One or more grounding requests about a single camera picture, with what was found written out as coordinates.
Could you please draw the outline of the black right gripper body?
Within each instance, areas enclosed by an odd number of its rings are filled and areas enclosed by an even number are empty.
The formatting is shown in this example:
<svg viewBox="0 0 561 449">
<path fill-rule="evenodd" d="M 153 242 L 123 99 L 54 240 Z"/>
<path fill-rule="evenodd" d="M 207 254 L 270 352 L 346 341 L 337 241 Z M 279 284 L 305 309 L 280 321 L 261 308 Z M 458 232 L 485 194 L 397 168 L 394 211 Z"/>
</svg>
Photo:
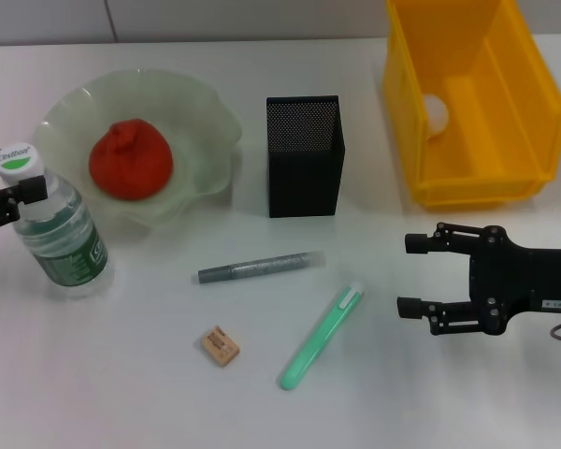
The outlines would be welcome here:
<svg viewBox="0 0 561 449">
<path fill-rule="evenodd" d="M 561 249 L 526 248 L 487 226 L 469 259 L 469 296 L 482 332 L 501 335 L 524 312 L 561 314 Z"/>
</svg>

